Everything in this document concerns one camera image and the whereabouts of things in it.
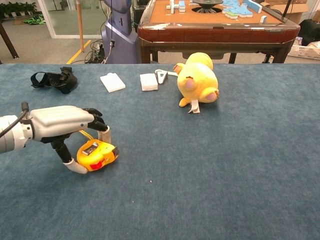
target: table leg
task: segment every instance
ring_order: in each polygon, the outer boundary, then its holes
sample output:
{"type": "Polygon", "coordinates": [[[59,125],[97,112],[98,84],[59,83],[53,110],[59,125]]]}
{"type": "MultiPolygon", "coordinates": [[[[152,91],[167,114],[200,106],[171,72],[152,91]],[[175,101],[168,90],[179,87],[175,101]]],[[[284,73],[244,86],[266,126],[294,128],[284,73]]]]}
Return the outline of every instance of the table leg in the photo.
{"type": "Polygon", "coordinates": [[[287,58],[288,53],[290,52],[290,47],[279,48],[279,50],[274,55],[272,61],[273,64],[283,64],[287,58]]]}
{"type": "Polygon", "coordinates": [[[12,45],[10,38],[8,37],[6,30],[4,29],[4,26],[2,26],[2,23],[0,22],[0,35],[3,38],[3,41],[5,43],[5,45],[7,46],[7,48],[9,49],[12,57],[14,59],[19,58],[18,53],[15,50],[15,47],[12,45]]]}
{"type": "Polygon", "coordinates": [[[233,52],[230,53],[229,64],[234,64],[236,61],[236,57],[237,57],[236,53],[233,53],[233,52]]]}
{"type": "Polygon", "coordinates": [[[141,49],[141,63],[149,64],[150,60],[150,48],[147,46],[140,46],[141,49]]]}
{"type": "Polygon", "coordinates": [[[158,51],[152,51],[152,61],[158,62],[158,51]]]}

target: stuffed animal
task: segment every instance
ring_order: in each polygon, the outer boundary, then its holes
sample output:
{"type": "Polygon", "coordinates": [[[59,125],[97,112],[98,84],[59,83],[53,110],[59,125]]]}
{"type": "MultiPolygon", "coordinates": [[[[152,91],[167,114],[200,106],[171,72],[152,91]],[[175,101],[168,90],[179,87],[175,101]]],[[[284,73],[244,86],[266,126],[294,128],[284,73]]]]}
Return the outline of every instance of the stuffed animal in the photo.
{"type": "Polygon", "coordinates": [[[186,63],[178,63],[173,70],[178,74],[177,85],[183,95],[179,106],[194,101],[212,103],[219,97],[218,80],[211,58],[202,52],[193,53],[186,63]]]}

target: gray floor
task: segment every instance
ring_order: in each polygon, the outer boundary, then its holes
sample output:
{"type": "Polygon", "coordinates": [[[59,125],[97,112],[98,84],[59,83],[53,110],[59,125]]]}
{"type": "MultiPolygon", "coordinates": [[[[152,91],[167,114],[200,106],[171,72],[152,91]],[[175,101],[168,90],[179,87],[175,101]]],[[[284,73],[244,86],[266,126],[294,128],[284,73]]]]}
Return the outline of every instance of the gray floor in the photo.
{"type": "MultiPolygon", "coordinates": [[[[10,37],[19,58],[13,59],[3,39],[0,37],[0,60],[2,63],[24,64],[66,64],[67,61],[79,50],[79,39],[52,39],[46,25],[14,25],[13,20],[3,22],[3,27],[10,37]]],[[[87,47],[74,61],[83,60],[90,51],[87,47]]],[[[229,55],[223,59],[214,59],[215,64],[226,64],[229,55]]],[[[176,64],[184,63],[181,53],[159,52],[159,63],[176,64]]],[[[262,53],[240,53],[237,55],[236,64],[260,64],[265,58],[262,53]]],[[[319,60],[288,56],[286,64],[320,64],[319,60]]]]}

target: black velcro strap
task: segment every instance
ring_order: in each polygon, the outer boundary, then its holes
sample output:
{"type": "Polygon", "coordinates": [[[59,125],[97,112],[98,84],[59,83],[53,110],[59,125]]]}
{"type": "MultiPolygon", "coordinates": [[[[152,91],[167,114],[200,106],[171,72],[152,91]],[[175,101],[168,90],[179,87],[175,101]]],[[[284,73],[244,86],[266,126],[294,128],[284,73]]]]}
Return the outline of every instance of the black velcro strap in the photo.
{"type": "Polygon", "coordinates": [[[63,94],[68,94],[77,85],[78,80],[72,73],[71,67],[61,67],[61,73],[54,72],[36,72],[31,76],[32,87],[43,88],[44,86],[52,86],[59,89],[63,94]],[[36,78],[37,74],[42,73],[43,78],[39,82],[36,78]]]}

